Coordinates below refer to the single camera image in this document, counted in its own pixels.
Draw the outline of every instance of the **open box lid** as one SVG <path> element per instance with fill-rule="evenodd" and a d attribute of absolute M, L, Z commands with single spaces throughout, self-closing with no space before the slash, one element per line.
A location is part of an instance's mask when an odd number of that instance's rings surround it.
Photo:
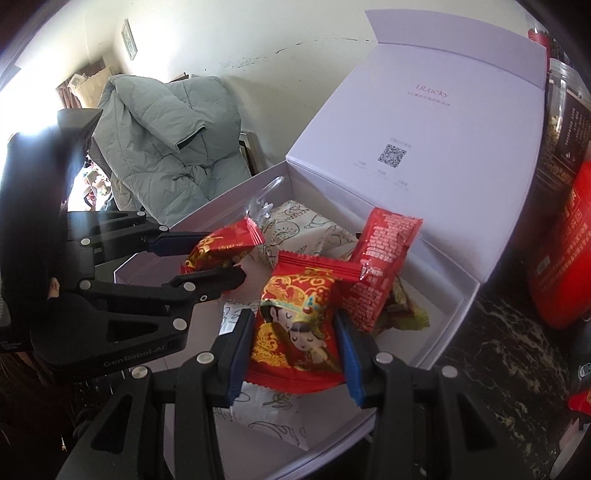
<path fill-rule="evenodd" d="M 368 11 L 379 44 L 287 154 L 421 236 L 481 283 L 523 207 L 544 120 L 545 49 L 455 15 Z"/>

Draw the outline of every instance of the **brown curtain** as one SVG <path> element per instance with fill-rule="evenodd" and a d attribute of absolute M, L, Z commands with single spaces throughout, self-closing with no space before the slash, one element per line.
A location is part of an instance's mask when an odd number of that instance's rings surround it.
<path fill-rule="evenodd" d="M 64 108 L 82 108 L 78 97 L 68 88 L 69 81 L 70 79 L 67 79 L 57 88 L 57 94 L 60 96 Z"/>

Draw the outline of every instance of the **gift box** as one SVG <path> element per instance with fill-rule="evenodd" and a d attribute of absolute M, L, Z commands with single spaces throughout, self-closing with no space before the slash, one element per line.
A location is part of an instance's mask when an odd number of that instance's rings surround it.
<path fill-rule="evenodd" d="M 278 176 L 285 181 L 269 202 L 304 203 L 348 232 L 361 231 L 374 206 L 423 218 L 400 274 L 407 293 L 427 310 L 430 327 L 390 329 L 377 342 L 409 365 L 430 368 L 489 278 L 523 206 L 543 127 L 545 51 L 525 37 L 453 15 L 392 10 L 370 11 L 368 18 L 379 44 L 324 104 L 286 161 L 172 230 L 211 231 L 236 221 Z M 116 280 L 159 285 L 183 261 L 137 254 Z M 271 270 L 249 257 L 243 264 L 247 280 L 232 298 L 248 303 Z M 186 349 L 161 366 L 176 367 L 213 343 L 224 301 L 196 306 Z M 300 413 L 308 452 L 218 423 L 226 476 L 301 478 L 363 438 L 374 422 L 374 413 L 358 409 L 344 385 L 302 396 Z M 172 427 L 170 418 L 167 424 Z"/>

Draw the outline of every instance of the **gray puffer jacket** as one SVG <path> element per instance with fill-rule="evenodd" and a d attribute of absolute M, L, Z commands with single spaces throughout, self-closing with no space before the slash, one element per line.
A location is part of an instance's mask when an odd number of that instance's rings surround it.
<path fill-rule="evenodd" d="M 99 108 L 95 140 L 122 210 L 143 206 L 172 226 L 250 178 L 238 109 L 216 77 L 162 83 L 115 75 Z"/>

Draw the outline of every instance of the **framed picture on wall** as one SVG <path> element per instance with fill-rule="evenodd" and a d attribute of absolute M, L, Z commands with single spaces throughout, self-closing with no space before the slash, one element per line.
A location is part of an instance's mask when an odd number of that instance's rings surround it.
<path fill-rule="evenodd" d="M 123 23 L 121 36 L 125 42 L 125 48 L 127 48 L 127 55 L 129 55 L 130 60 L 133 60 L 138 52 L 138 48 L 135 46 L 134 36 L 131 34 L 131 28 L 129 27 L 127 19 L 125 19 L 125 22 Z"/>

